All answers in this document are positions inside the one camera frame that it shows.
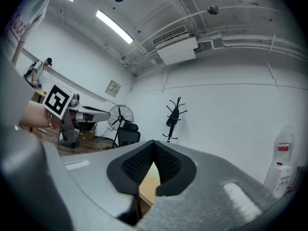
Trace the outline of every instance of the black mesh chair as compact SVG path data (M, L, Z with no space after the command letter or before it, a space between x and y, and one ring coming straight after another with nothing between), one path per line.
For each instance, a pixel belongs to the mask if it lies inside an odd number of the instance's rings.
M125 122L122 128L118 128L119 147L134 144L139 141L140 133L136 124Z

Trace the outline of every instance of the black fan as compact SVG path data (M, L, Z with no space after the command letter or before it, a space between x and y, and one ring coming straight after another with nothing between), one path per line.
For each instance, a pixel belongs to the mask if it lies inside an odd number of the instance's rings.
M130 108L128 108L125 105L117 105L113 107L109 111L109 113L110 113L110 118L108 119L109 126L111 126L113 130L116 130L116 135L115 135L116 137L112 145L112 148L113 148L116 142L118 128L122 127L124 125L124 122L133 123L134 115L132 111L130 110Z

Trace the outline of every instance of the white wall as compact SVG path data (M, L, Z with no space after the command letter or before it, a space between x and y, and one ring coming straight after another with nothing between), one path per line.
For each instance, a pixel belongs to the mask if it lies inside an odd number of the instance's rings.
M58 81L80 95L80 104L109 111L123 104L131 90L132 76L116 59L102 53L99 46L51 15L46 15L26 42L25 49L31 56L20 55L16 66L20 75L36 58L43 61L52 58L52 67L46 68L40 77L44 91ZM116 98L105 93L111 80L121 85ZM96 134L102 135L107 127L107 121L99 122ZM115 132L108 131L105 136L113 138Z
M53 70L111 102L121 104L131 89L131 74L115 58L49 13L25 49L41 60L51 57ZM105 93L111 80L121 86L116 98Z
M284 125L295 128L295 148L290 164L305 165L308 131L308 91L279 87L307 80L300 61L281 54L251 49L207 53L202 59L169 66L162 93L164 68L135 79L127 104L134 113L142 140L162 140L168 134L167 115L174 105L186 103L173 143L221 156L264 182L273 156L276 136Z

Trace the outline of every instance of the wall sign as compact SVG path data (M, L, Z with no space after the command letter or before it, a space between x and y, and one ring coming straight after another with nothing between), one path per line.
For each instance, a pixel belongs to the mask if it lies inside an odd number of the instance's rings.
M116 84L113 80L110 81L109 86L107 87L105 93L109 94L110 96L113 96L114 98L118 94L121 86L119 84Z

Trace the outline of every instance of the wooden table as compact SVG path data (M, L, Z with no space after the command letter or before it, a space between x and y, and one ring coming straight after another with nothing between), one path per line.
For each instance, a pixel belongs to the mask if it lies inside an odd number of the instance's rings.
M39 96L38 96L37 102L40 103L41 98L42 98L42 97L43 97L43 98L46 97L46 93L43 92L42 90L38 90L38 89L33 89L33 90L34 90L35 93L37 93L37 94L39 95Z
M155 204L156 188L160 185L160 180L148 171L141 185L139 186L139 196L148 205Z

